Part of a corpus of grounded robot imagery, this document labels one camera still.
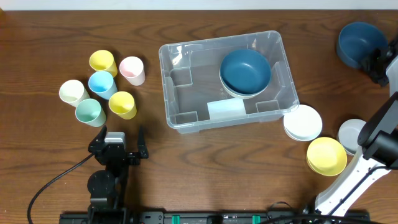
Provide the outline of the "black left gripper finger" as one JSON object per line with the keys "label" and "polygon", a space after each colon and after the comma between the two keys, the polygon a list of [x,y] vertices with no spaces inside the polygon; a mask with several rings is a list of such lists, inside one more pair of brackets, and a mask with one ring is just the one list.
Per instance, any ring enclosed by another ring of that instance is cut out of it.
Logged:
{"label": "black left gripper finger", "polygon": [[104,140],[107,134],[107,127],[104,125],[100,132],[96,135],[96,137],[92,140],[91,145],[92,146],[100,146],[104,144]]}
{"label": "black left gripper finger", "polygon": [[137,148],[140,153],[146,153],[146,142],[144,139],[144,128],[139,128],[139,134],[137,138]]}

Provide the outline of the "dark blue bowl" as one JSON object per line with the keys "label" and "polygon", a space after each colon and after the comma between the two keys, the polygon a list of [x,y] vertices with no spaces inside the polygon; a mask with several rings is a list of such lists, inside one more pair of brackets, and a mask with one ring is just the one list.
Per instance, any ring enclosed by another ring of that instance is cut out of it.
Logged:
{"label": "dark blue bowl", "polygon": [[388,40],[376,26],[366,22],[353,22],[340,31],[336,53],[347,66],[360,69],[360,62],[373,50],[387,47]]}
{"label": "dark blue bowl", "polygon": [[259,52],[251,49],[238,49],[230,52],[221,62],[220,71],[232,72],[261,72],[270,73],[268,60]]}

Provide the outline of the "light grey small bowl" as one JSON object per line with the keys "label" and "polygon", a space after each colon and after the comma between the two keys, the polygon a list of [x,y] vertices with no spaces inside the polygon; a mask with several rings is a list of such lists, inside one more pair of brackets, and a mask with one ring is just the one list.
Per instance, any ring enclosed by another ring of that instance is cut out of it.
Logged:
{"label": "light grey small bowl", "polygon": [[358,136],[365,124],[366,122],[361,119],[349,119],[340,126],[337,138],[347,155],[355,155],[360,148]]}

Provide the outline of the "white small bowl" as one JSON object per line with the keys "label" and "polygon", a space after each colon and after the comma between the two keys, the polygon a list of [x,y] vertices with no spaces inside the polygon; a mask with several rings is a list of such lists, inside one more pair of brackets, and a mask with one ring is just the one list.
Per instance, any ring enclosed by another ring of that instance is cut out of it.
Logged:
{"label": "white small bowl", "polygon": [[299,105],[298,108],[284,115],[285,133],[296,141],[311,141],[317,138],[323,127],[320,114],[311,106]]}

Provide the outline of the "beige large bowl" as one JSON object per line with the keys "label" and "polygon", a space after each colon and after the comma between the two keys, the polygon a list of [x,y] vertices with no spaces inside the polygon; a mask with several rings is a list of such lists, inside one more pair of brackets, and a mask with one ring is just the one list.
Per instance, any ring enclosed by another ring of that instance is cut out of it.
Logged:
{"label": "beige large bowl", "polygon": [[262,93],[271,81],[270,73],[220,71],[223,88],[233,97],[249,99]]}

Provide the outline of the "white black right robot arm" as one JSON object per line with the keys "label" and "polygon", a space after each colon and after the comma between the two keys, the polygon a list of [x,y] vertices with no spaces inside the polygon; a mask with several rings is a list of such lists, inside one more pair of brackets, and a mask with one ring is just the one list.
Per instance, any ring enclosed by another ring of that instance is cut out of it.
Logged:
{"label": "white black right robot arm", "polygon": [[313,211],[343,217],[377,179],[397,169],[397,38],[360,62],[376,83],[390,84],[390,97],[361,129],[361,146],[346,169],[315,199]]}

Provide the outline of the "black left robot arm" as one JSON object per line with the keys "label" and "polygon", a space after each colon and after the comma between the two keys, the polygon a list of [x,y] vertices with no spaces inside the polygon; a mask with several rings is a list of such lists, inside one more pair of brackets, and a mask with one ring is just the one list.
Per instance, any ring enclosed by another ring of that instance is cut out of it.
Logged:
{"label": "black left robot arm", "polygon": [[137,150],[127,152],[124,132],[108,132],[103,126],[89,143],[88,152],[105,169],[98,170],[88,179],[90,213],[118,211],[121,209],[126,191],[130,166],[138,166],[141,159],[147,159],[149,152],[144,139],[144,130],[139,129]]}

